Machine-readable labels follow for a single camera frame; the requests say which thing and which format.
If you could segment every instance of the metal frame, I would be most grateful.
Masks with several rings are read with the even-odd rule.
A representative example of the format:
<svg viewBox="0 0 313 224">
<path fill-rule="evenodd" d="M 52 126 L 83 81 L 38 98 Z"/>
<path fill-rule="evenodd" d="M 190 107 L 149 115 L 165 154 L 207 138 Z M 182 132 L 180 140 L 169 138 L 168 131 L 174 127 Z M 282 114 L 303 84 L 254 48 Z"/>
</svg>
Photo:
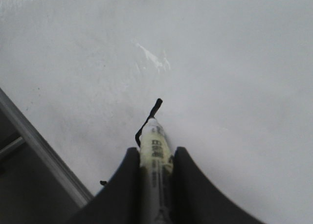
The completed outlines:
<svg viewBox="0 0 313 224">
<path fill-rule="evenodd" d="M 42 159 L 55 178 L 65 188 L 79 207 L 85 206 L 92 200 L 93 195 L 90 191 L 80 182 L 1 88 L 0 110 L 3 111 L 23 139 Z"/>
</svg>

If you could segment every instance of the black wire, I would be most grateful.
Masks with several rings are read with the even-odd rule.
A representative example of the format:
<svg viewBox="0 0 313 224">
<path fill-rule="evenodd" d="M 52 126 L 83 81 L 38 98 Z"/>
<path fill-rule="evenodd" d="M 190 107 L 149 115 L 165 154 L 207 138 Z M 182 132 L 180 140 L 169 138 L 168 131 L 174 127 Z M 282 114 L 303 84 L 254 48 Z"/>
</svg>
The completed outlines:
<svg viewBox="0 0 313 224">
<path fill-rule="evenodd" d="M 135 135 L 135 140 L 137 142 L 137 145 L 138 147 L 140 147 L 140 140 L 139 140 L 139 137 L 141 136 L 141 133 L 142 133 L 142 128 L 147 124 L 148 120 L 150 118 L 154 118 L 155 117 L 155 114 L 156 112 L 158 111 L 158 109 L 161 107 L 161 104 L 162 104 L 162 99 L 158 98 L 157 101 L 156 101 L 156 104 L 154 105 L 154 107 L 151 109 L 151 112 L 148 116 L 148 118 L 146 119 L 145 123 L 141 126 L 141 128 L 138 130 L 138 132 L 136 133 Z"/>
</svg>

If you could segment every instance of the white floor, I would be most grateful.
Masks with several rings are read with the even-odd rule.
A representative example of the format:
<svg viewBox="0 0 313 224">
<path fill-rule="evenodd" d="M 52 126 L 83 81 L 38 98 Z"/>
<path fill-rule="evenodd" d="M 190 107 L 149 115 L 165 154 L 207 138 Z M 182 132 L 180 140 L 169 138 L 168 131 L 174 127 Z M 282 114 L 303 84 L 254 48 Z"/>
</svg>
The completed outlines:
<svg viewBox="0 0 313 224">
<path fill-rule="evenodd" d="M 313 0 L 0 0 L 2 88 L 92 193 L 156 117 L 240 207 L 313 223 Z"/>
</svg>

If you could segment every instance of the white surface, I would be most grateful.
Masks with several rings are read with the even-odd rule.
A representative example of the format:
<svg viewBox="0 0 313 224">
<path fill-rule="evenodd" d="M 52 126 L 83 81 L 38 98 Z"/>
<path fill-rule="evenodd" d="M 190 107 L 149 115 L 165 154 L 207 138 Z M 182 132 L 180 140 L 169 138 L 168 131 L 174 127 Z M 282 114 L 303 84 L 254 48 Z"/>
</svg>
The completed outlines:
<svg viewBox="0 0 313 224">
<path fill-rule="evenodd" d="M 158 97 L 240 207 L 313 223 L 312 0 L 0 0 L 0 87 L 96 193 Z"/>
</svg>

